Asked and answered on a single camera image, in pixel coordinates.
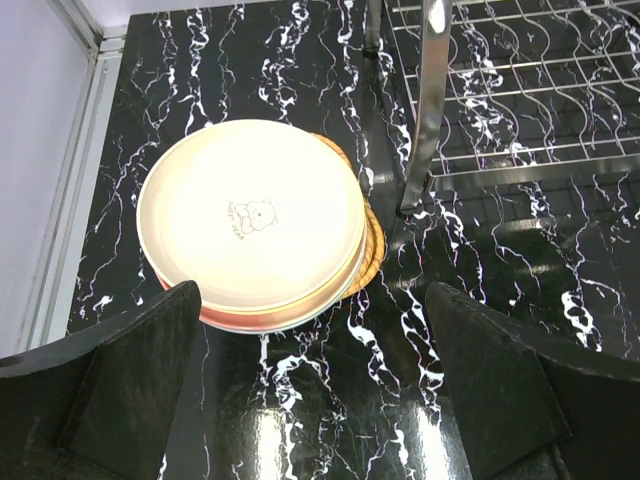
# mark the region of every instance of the brown woven mat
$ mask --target brown woven mat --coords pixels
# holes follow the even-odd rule
[[[345,163],[353,169],[351,162],[349,161],[349,157],[347,157],[344,151],[336,145],[335,142],[332,142],[327,137],[318,135],[317,133],[314,133],[313,135],[322,140],[326,145],[330,146],[338,155],[340,155],[340,158],[342,158],[342,160],[344,160]],[[373,280],[373,277],[375,277],[380,270],[380,264],[384,258],[385,241],[384,234],[382,233],[382,227],[366,199],[365,210],[367,215],[367,246],[364,253],[364,260],[362,261],[360,270],[356,274],[356,278],[342,298],[347,298],[369,285],[371,280]]]

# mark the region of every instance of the stacked plate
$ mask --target stacked plate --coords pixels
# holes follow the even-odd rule
[[[337,302],[366,246],[353,172],[313,135],[264,120],[200,130],[151,169],[137,208],[142,249],[165,288],[195,280],[201,320],[293,328]]]

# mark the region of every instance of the bear drawing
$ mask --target bear drawing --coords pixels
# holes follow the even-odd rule
[[[241,230],[244,234],[260,231],[278,223],[276,211],[269,201],[237,204],[236,213],[240,216]]]

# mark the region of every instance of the white wall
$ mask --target white wall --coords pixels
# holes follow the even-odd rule
[[[0,358],[18,349],[88,68],[44,0],[0,0]]]
[[[129,22],[129,16],[138,13],[185,10],[195,7],[233,5],[234,0],[81,0],[91,16],[102,28],[120,27]],[[269,0],[248,0],[254,3]]]

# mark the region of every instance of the wire shelf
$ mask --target wire shelf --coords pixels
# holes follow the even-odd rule
[[[420,3],[387,3],[414,120]],[[637,0],[454,2],[434,177],[583,160],[640,163],[638,10]]]

